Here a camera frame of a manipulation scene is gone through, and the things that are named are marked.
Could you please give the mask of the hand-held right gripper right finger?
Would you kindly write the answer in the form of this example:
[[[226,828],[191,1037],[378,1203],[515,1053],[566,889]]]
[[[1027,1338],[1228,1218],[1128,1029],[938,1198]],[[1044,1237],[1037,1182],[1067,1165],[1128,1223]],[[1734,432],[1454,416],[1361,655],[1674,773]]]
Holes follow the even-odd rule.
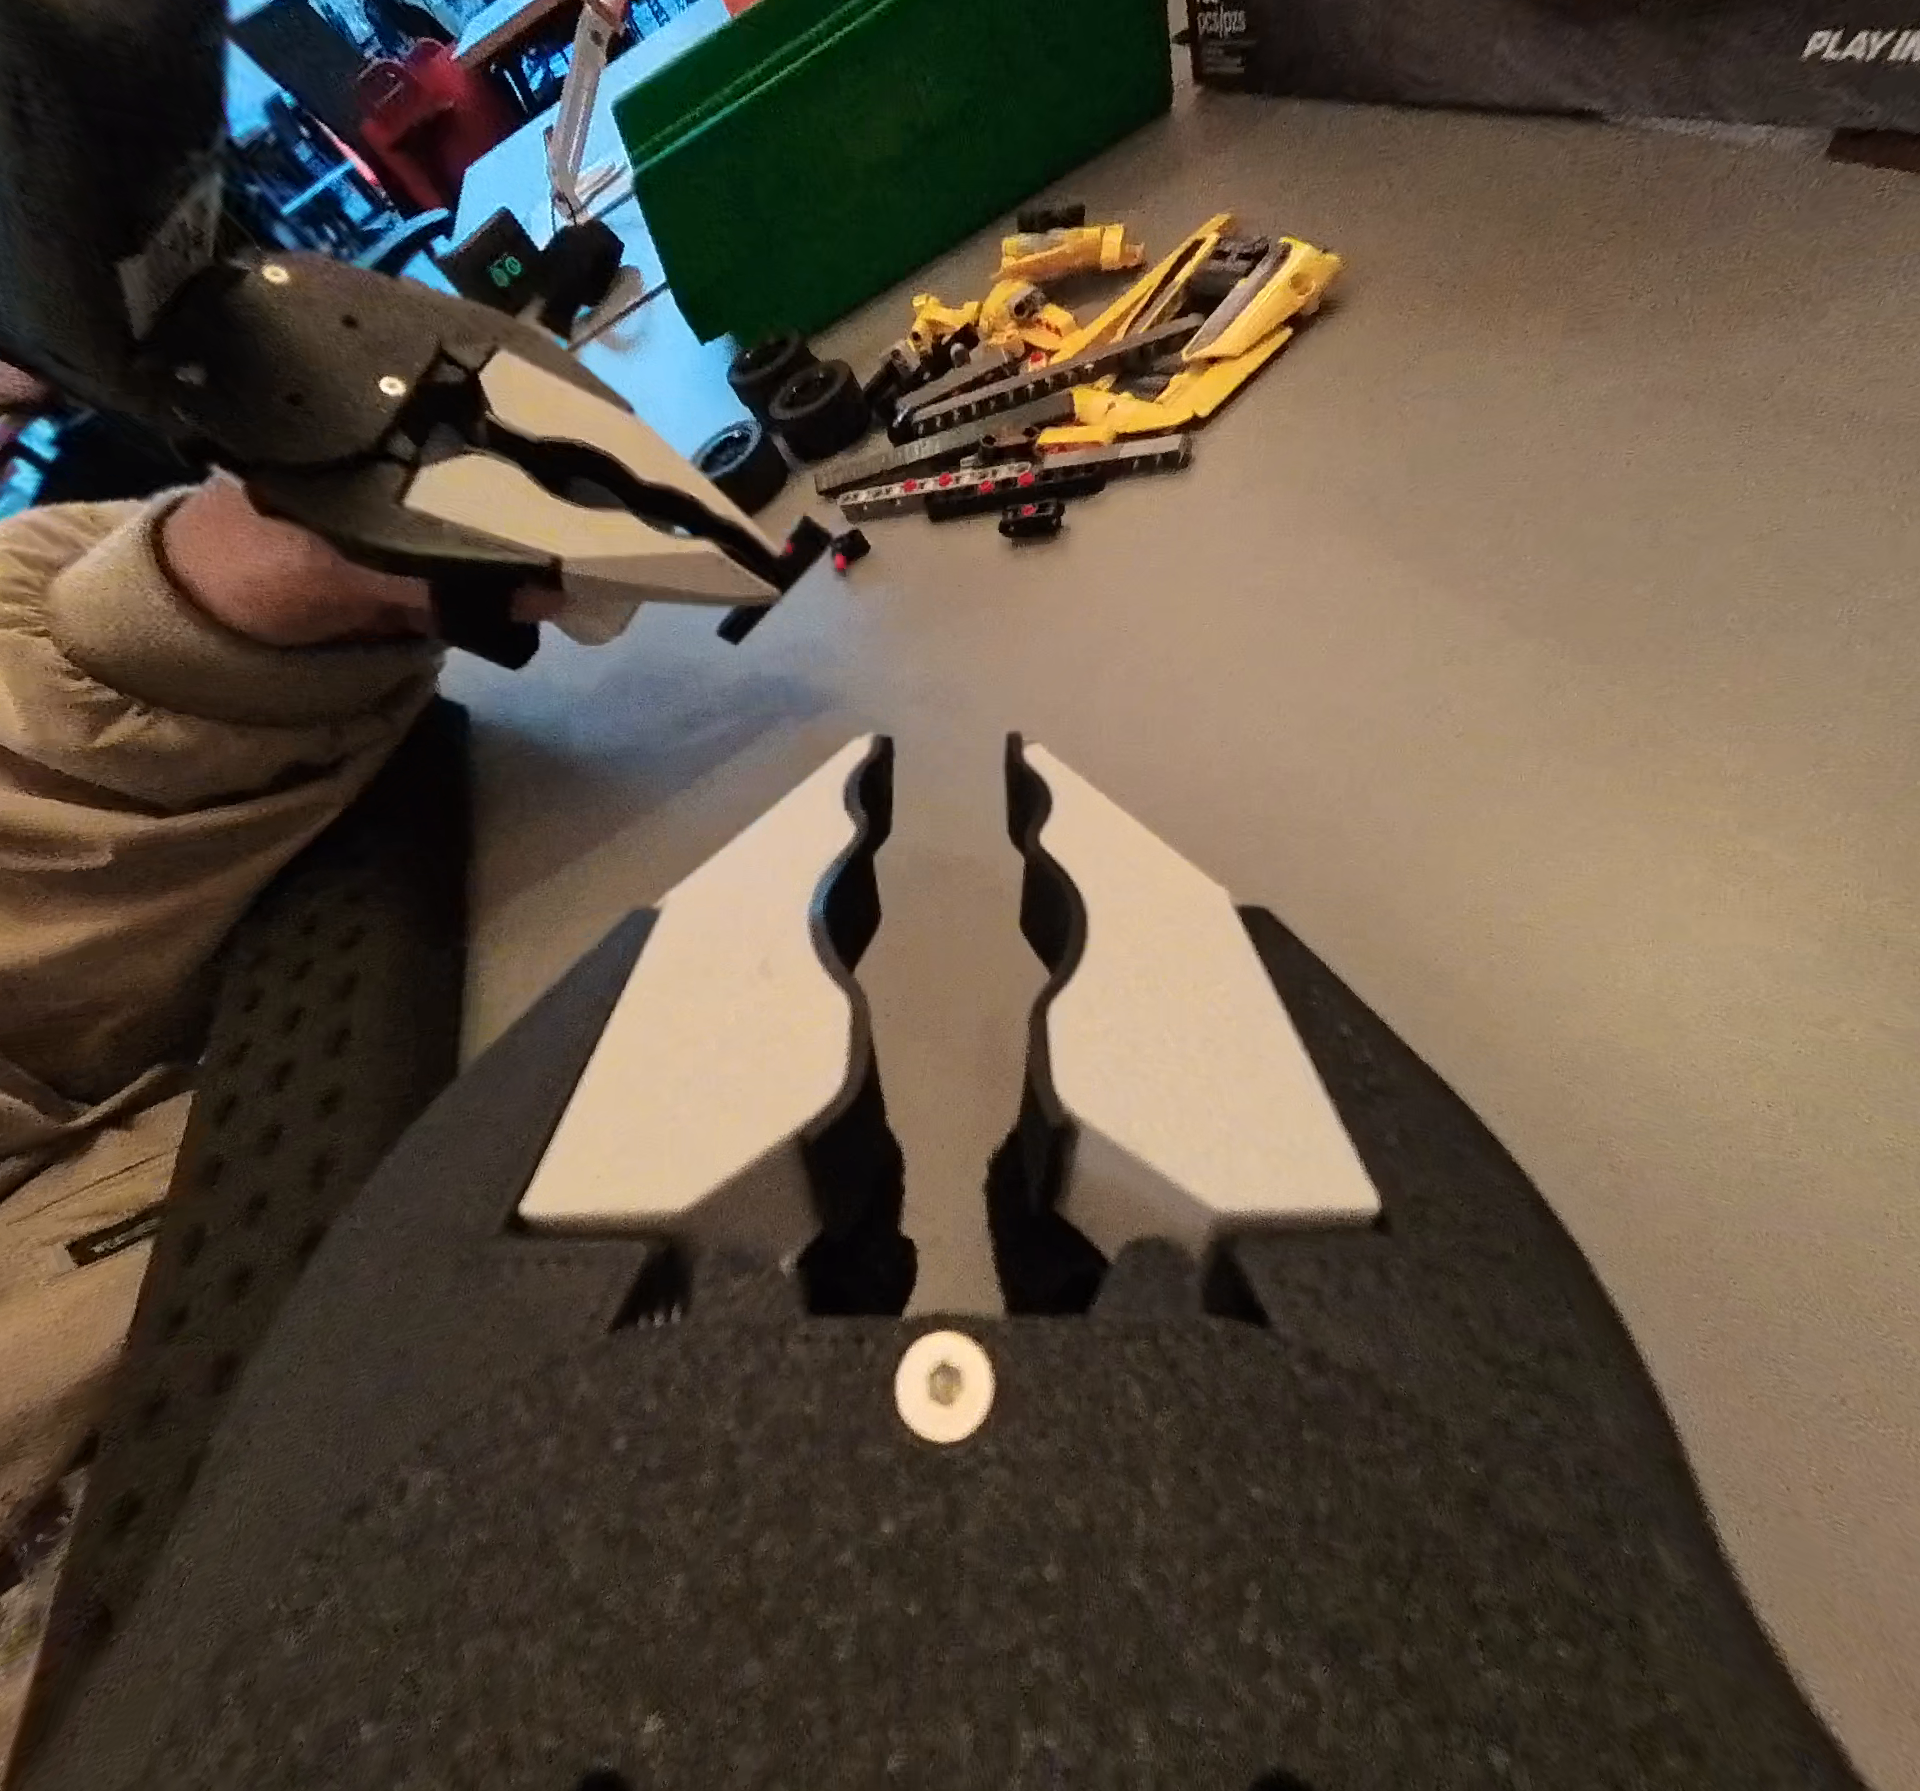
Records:
[[[1079,1315],[1126,1249],[1202,1274],[1243,1237],[1365,1232],[1379,1186],[1232,892],[1024,737],[1004,747],[1044,967],[992,1158],[1008,1315]]]

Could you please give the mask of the red office chair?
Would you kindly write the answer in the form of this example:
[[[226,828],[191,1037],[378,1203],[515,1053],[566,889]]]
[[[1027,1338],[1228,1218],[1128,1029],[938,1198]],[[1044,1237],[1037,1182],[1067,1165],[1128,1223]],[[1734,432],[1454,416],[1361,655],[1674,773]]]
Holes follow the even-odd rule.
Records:
[[[365,64],[352,84],[363,152],[408,211],[455,208],[470,168],[499,142],[484,80],[440,39]]]

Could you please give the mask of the dark green bin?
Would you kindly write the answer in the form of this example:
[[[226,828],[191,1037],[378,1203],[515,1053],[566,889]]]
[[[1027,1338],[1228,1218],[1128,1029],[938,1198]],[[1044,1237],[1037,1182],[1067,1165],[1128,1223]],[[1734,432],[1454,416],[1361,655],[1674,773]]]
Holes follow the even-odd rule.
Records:
[[[1168,0],[761,0],[612,109],[695,339],[811,334],[1172,104]]]

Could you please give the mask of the grey desk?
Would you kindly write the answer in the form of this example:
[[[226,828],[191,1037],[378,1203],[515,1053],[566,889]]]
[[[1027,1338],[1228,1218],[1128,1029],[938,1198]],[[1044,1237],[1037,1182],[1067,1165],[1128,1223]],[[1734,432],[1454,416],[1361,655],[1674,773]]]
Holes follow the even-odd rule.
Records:
[[[1059,190],[1347,263],[1188,469],[883,524],[731,651],[647,610],[475,721],[483,1050],[860,730],[915,1307],[993,1308],[1040,983],[1019,730],[1474,1107],[1633,1329],[1753,1603],[1916,1788],[1916,179],[1806,145],[1210,98]]]

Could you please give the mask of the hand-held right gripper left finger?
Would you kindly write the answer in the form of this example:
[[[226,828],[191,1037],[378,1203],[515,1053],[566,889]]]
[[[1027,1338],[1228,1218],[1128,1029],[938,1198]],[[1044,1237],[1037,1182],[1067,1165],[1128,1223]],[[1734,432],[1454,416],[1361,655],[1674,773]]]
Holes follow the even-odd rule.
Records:
[[[856,979],[893,780],[893,740],[853,737],[660,897],[519,1227],[731,1253],[815,1312],[903,1312],[917,1257]]]

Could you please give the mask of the black box green display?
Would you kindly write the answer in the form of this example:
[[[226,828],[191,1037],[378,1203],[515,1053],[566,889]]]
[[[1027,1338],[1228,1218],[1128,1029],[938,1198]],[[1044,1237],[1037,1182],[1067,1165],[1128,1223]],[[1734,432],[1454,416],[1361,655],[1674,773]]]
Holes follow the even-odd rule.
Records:
[[[470,303],[519,316],[538,296],[540,247],[508,207],[438,254],[449,286]]]

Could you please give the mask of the person's left hand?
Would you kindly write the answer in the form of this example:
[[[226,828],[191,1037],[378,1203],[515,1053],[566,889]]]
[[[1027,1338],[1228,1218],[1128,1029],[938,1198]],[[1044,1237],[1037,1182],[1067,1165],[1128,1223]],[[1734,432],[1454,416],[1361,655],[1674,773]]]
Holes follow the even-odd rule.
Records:
[[[258,510],[212,475],[168,507],[156,556],[205,620],[273,651],[438,634],[428,588],[348,559],[313,530]]]

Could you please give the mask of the white table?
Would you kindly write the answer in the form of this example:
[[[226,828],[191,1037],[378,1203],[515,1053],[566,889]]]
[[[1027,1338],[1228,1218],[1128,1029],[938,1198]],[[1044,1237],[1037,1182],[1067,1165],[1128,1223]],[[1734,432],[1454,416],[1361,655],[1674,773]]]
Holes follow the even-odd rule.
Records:
[[[508,208],[536,244],[554,230],[544,168],[550,118],[519,129],[464,176],[454,230],[441,254],[465,244],[493,212]],[[584,341],[577,355],[617,390],[677,451],[693,455],[741,411],[725,380],[727,342],[704,342],[666,290],[660,250],[633,194],[612,193],[596,207],[623,242],[623,263],[645,280],[647,302]]]

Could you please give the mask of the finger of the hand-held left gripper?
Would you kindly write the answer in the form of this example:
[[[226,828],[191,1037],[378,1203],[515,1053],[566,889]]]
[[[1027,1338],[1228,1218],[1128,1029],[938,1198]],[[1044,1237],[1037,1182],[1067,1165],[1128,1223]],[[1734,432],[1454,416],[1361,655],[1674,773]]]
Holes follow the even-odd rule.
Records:
[[[783,556],[707,490],[637,482],[637,507],[580,506],[501,457],[425,465],[401,506],[558,566],[572,603],[766,607],[783,596]]]
[[[617,396],[497,348],[477,374],[490,450],[549,494],[592,482],[614,507],[706,538],[742,568],[782,568],[782,545]]]

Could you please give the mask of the white jointed desk lamp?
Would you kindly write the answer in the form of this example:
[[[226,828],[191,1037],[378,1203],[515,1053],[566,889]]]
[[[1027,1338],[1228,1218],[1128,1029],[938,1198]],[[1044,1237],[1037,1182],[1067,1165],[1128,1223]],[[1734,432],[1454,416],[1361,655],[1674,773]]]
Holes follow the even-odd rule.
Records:
[[[625,246],[592,198],[614,172],[586,169],[590,127],[617,33],[629,27],[629,0],[575,0],[581,11],[562,76],[556,121],[542,138],[549,240],[533,275],[533,314],[542,329],[575,341],[580,317],[614,293],[625,269]]]

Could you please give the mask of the yellow toy car section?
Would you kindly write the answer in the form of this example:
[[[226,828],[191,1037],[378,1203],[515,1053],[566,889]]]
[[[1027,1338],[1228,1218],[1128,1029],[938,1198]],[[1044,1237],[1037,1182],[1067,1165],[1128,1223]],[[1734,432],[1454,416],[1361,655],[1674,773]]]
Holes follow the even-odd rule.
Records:
[[[874,432],[815,473],[852,528],[990,515],[1011,545],[1069,506],[1190,463],[1213,424],[1310,327],[1344,261],[1228,212],[1168,256],[1081,204],[1027,208],[978,300],[911,300],[871,386]]]

